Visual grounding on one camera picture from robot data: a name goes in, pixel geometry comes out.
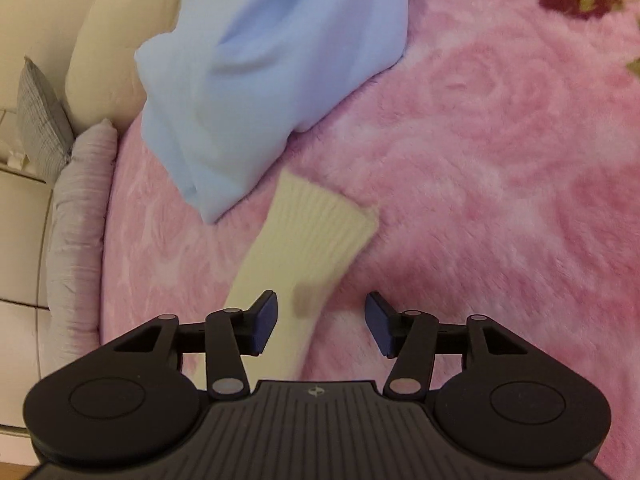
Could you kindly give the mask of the light blue garment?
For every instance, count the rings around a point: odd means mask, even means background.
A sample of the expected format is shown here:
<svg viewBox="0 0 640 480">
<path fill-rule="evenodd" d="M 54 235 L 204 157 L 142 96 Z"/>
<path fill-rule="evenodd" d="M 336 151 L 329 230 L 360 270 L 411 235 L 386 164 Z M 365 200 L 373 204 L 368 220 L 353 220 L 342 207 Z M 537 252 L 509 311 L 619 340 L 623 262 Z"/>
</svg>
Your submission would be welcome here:
<svg viewBox="0 0 640 480">
<path fill-rule="evenodd" d="M 143 140 L 213 223 L 407 35 L 408 0 L 180 0 L 174 30 L 134 56 Z"/>
</svg>

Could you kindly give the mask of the lilac striped quilt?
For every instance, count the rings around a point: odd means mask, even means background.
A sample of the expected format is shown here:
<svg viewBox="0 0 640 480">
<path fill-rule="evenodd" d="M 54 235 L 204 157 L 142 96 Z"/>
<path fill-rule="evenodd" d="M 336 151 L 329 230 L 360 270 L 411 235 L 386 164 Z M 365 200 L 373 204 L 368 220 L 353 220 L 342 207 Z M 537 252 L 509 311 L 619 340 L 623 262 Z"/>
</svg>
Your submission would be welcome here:
<svg viewBox="0 0 640 480">
<path fill-rule="evenodd" d="M 46 255 L 49 327 L 41 373 L 48 376 L 100 345 L 105 221 L 118 132 L 104 119 L 76 139 L 53 188 Z"/>
</svg>

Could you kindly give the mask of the cream knit sweater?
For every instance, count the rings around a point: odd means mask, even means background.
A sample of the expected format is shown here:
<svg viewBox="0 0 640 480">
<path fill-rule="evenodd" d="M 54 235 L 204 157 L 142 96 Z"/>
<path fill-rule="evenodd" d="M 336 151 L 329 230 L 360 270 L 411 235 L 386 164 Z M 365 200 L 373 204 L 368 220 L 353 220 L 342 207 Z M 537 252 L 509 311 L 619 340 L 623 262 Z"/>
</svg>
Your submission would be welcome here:
<svg viewBox="0 0 640 480">
<path fill-rule="evenodd" d="M 266 220 L 235 275 L 207 275 L 194 294 L 198 316 L 278 296 L 278 320 L 258 358 L 243 358 L 252 386 L 262 379 L 358 378 L 378 374 L 354 312 L 326 312 L 330 299 L 378 230 L 378 213 L 337 192 L 280 173 Z"/>
</svg>

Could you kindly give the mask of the large cream pillow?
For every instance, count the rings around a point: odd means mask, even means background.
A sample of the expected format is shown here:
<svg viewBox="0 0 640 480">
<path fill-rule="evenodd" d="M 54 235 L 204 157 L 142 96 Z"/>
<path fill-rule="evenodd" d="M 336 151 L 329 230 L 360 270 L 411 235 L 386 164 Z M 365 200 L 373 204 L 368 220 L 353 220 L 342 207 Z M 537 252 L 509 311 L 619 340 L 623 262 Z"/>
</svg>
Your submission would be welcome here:
<svg viewBox="0 0 640 480">
<path fill-rule="evenodd" d="M 65 78 L 65 106 L 81 133 L 109 120 L 126 131 L 146 93 L 134 54 L 148 39 L 175 26 L 179 0 L 94 0 L 82 24 Z"/>
</svg>

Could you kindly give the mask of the pink floral bed blanket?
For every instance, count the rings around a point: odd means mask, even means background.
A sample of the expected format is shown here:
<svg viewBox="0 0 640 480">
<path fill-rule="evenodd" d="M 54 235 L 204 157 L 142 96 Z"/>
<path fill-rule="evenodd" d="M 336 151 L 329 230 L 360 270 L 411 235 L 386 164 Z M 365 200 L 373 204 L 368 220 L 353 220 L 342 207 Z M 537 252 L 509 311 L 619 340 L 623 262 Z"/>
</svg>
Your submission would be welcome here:
<svg viewBox="0 0 640 480">
<path fill-rule="evenodd" d="M 378 211 L 323 308 L 306 380 L 383 380 L 377 290 L 484 313 L 596 384 L 598 462 L 639 474 L 639 0 L 410 0 L 402 60 L 278 166 Z"/>
</svg>

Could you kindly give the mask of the grey checked cushion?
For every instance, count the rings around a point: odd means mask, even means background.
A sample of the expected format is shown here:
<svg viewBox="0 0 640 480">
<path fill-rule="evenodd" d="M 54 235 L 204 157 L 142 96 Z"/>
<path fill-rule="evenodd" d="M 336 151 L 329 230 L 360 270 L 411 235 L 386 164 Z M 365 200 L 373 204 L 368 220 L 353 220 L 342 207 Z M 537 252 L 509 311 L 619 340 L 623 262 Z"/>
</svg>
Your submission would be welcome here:
<svg viewBox="0 0 640 480">
<path fill-rule="evenodd" d="M 50 82 L 27 56 L 18 81 L 16 117 L 20 140 L 37 176 L 55 185 L 70 162 L 75 136 Z"/>
</svg>

